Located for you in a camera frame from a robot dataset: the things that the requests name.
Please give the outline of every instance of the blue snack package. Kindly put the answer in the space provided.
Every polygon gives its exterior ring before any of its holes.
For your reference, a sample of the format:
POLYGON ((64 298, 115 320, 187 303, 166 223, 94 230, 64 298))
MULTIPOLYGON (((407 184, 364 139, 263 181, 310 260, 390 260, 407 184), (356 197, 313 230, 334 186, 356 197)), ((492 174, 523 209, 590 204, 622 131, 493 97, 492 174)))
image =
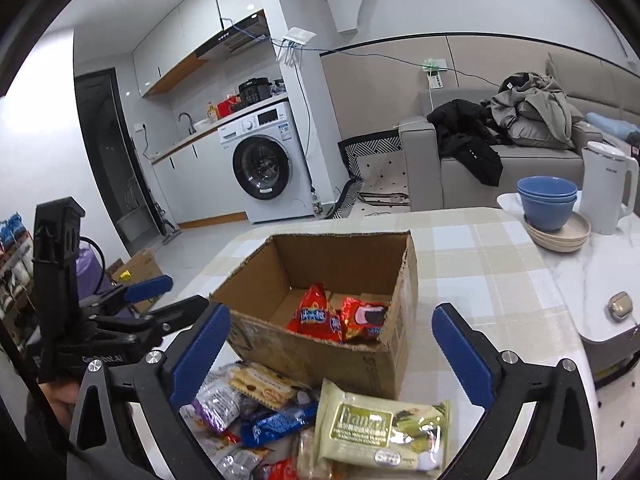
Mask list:
POLYGON ((295 405, 279 412, 258 410, 252 418, 244 420, 240 427, 240 439, 245 447, 261 447, 288 434, 310 426, 318 411, 318 401, 295 405))

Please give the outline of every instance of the washing machine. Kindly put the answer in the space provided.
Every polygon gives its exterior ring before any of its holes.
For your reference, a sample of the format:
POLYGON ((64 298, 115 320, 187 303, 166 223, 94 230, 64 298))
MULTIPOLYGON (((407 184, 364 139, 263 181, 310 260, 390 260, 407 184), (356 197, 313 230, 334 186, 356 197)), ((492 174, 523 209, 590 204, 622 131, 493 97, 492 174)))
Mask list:
POLYGON ((313 215, 308 168, 288 102, 225 124, 218 135, 252 223, 313 215))

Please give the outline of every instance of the checkered tablecloth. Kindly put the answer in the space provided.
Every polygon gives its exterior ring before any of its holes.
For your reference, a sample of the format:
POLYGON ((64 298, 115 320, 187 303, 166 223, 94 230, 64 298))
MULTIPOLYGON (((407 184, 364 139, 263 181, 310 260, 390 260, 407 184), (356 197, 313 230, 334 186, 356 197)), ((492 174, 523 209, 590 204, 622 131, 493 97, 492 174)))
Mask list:
MULTIPOLYGON (((431 314, 444 301, 451 302, 500 351, 510 349, 526 362, 552 366, 561 358, 571 358, 578 365, 595 416, 597 401, 589 365, 562 296, 522 225, 499 209, 438 210, 258 227, 232 241, 178 299, 214 292, 272 234, 406 230, 414 239, 419 292, 400 399, 425 404, 452 400, 450 456, 469 436, 482 409, 469 403, 431 334, 431 314)), ((532 404, 522 410, 492 478, 507 473, 532 410, 532 404)))

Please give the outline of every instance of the range hood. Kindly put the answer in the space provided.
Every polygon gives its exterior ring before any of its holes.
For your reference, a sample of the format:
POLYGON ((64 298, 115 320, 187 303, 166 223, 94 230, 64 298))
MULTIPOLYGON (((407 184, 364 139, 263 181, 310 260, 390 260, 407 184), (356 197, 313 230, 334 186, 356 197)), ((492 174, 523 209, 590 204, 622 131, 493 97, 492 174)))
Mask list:
POLYGON ((199 46, 195 55, 199 59, 225 59, 269 37, 267 20, 264 11, 260 10, 199 46))

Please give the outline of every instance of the table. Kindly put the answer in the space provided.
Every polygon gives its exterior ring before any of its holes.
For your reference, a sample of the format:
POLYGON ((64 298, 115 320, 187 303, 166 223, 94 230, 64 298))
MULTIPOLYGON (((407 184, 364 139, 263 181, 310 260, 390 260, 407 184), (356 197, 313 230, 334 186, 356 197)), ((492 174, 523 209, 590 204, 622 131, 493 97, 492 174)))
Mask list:
MULTIPOLYGON (((214 292, 273 234, 407 230, 411 231, 417 255, 418 309, 400 399, 425 404, 452 400, 455 414, 450 428, 450 456, 471 434, 482 408, 469 403, 431 334, 431 314, 444 301, 450 301, 498 350, 510 349, 527 362, 551 366, 561 358, 572 359, 580 370, 595 421, 598 408, 593 380, 571 315, 527 232, 514 217, 499 209, 438 210, 265 225, 233 240, 177 299, 214 292)), ((226 347, 216 362, 221 365, 228 359, 233 355, 226 347)), ((491 478, 508 472, 533 407, 524 406, 491 478)), ((148 438, 143 437, 143 442, 148 447, 148 438)))
MULTIPOLYGON (((578 211, 582 192, 574 211, 578 211)), ((517 193, 498 197, 498 205, 524 222, 517 193)), ((640 305, 640 218, 626 216, 609 236, 592 233, 575 253, 538 248, 560 289, 585 345, 593 372, 604 370, 640 350, 636 322, 629 316, 615 322, 606 311, 609 299, 624 290, 640 305)))

